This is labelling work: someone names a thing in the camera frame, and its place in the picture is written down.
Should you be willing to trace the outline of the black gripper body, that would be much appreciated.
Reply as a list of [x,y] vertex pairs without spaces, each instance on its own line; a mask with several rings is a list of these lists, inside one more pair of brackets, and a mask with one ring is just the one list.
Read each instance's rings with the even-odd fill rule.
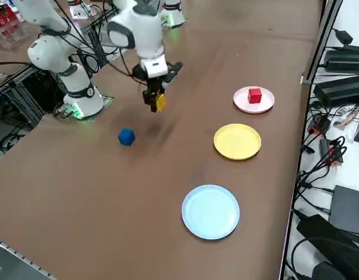
[[147,78],[146,89],[143,91],[144,95],[157,95],[165,92],[165,81],[164,77]]

